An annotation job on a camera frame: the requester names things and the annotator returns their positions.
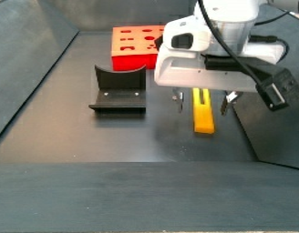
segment hole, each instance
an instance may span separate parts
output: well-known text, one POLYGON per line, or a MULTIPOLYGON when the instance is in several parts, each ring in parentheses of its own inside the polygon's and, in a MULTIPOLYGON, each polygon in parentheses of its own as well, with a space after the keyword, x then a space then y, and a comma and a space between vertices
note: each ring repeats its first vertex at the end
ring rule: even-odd
POLYGON ((152 36, 145 36, 144 39, 145 40, 155 40, 155 38, 152 36))
POLYGON ((134 50, 134 46, 121 46, 120 50, 124 51, 125 49, 134 50))

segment bin floor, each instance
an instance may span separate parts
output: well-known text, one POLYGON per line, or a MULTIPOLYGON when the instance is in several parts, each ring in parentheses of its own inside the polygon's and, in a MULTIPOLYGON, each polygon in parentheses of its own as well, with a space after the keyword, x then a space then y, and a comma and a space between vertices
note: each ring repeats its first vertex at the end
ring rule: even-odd
POLYGON ((216 132, 193 133, 191 89, 183 113, 171 87, 146 71, 144 116, 97 116, 93 66, 112 69, 110 33, 81 33, 0 137, 0 163, 253 161, 231 111, 220 116, 223 93, 211 91, 216 132))

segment black cable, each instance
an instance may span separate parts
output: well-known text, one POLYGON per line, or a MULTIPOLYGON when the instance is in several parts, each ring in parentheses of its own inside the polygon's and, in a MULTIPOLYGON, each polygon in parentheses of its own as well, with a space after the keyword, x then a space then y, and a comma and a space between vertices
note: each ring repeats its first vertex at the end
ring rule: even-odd
POLYGON ((283 39, 278 38, 278 41, 284 45, 284 53, 280 56, 280 59, 279 59, 280 61, 286 57, 286 55, 290 53, 290 45, 283 39))
POLYGON ((261 22, 257 22, 257 23, 255 23, 253 25, 266 25, 266 24, 268 24, 268 23, 276 21, 278 19, 280 19, 280 18, 282 18, 283 16, 286 16, 288 13, 290 13, 290 12, 286 11, 286 12, 284 12, 282 15, 279 15, 278 17, 271 18, 271 19, 268 19, 268 20, 264 20, 264 21, 261 21, 261 22))
POLYGON ((211 23, 211 20, 209 20, 209 17, 208 17, 208 14, 207 14, 207 11, 205 11, 205 8, 204 8, 204 5, 203 5, 203 0, 197 0, 197 4, 199 4, 199 8, 200 8, 200 11, 201 11, 201 14, 203 14, 207 26, 208 26, 208 28, 211 30, 211 33, 212 33, 215 39, 217 40, 220 46, 223 47, 225 53, 229 54, 229 56, 232 57, 232 59, 237 63, 239 67, 241 68, 243 72, 252 78, 252 80, 255 81, 255 83, 260 84, 259 78, 256 77, 256 75, 253 74, 253 72, 251 71, 251 69, 248 68, 248 66, 244 63, 241 63, 241 61, 237 59, 237 56, 232 52, 232 50, 229 49, 229 47, 227 46, 227 44, 225 44, 225 42, 224 42, 224 40, 223 40, 223 38, 220 36, 220 33, 215 30, 215 28, 212 26, 212 23, 211 23))
POLYGON ((267 35, 267 36, 264 36, 264 35, 251 35, 249 42, 251 43, 275 43, 275 42, 280 42, 283 44, 283 46, 284 46, 284 52, 283 52, 283 54, 280 56, 279 61, 286 57, 286 55, 290 52, 288 43, 283 39, 278 38, 274 35, 267 35))

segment black object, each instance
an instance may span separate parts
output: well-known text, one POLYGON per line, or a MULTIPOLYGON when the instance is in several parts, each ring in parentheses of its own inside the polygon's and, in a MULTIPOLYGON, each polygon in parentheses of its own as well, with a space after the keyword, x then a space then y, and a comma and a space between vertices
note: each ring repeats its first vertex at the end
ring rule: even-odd
MULTIPOLYGON (((267 63, 256 57, 239 57, 251 69, 256 79, 256 91, 271 111, 288 106, 299 98, 299 85, 287 68, 267 63)), ((239 71, 247 75, 231 57, 205 56, 208 70, 239 71)))
POLYGON ((164 38, 163 35, 155 40, 155 46, 156 46, 156 50, 159 51, 159 48, 161 47, 164 43, 164 38))
POLYGON ((278 38, 274 35, 267 35, 267 36, 263 36, 263 35, 251 35, 249 42, 253 42, 253 43, 256 43, 256 42, 257 43, 261 43, 261 42, 263 43, 280 42, 283 44, 283 46, 284 46, 284 53, 282 54, 279 61, 283 60, 283 58, 290 53, 290 45, 288 45, 288 43, 283 39, 278 38))
POLYGON ((145 66, 132 71, 110 72, 94 66, 98 83, 96 104, 89 105, 101 112, 145 111, 145 66))
POLYGON ((189 33, 176 35, 171 39, 171 46, 173 48, 189 49, 192 47, 192 44, 193 44, 193 36, 189 33))

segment gray surface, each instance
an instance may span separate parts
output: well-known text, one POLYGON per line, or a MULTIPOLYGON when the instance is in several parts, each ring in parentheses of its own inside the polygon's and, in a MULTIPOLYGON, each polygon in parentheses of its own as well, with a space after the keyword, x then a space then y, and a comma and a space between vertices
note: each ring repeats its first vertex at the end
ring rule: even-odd
POLYGON ((261 163, 0 165, 0 232, 299 231, 299 171, 261 163))
POLYGON ((0 3, 0 133, 76 33, 46 1, 0 3))
POLYGON ((81 31, 121 25, 164 25, 192 13, 193 0, 49 0, 81 31))
MULTIPOLYGON (((266 6, 266 18, 280 11, 266 6)), ((291 47, 279 66, 287 67, 299 83, 299 20, 290 15, 251 31, 253 35, 276 35, 291 47)), ((255 94, 244 94, 236 104, 236 112, 256 156, 261 161, 299 167, 299 101, 278 112, 270 112, 255 94)))
POLYGON ((191 90, 183 113, 169 87, 146 71, 146 113, 97 117, 93 66, 110 68, 110 33, 81 33, 0 140, 0 163, 253 161, 235 116, 221 117, 211 93, 216 132, 193 133, 191 90))

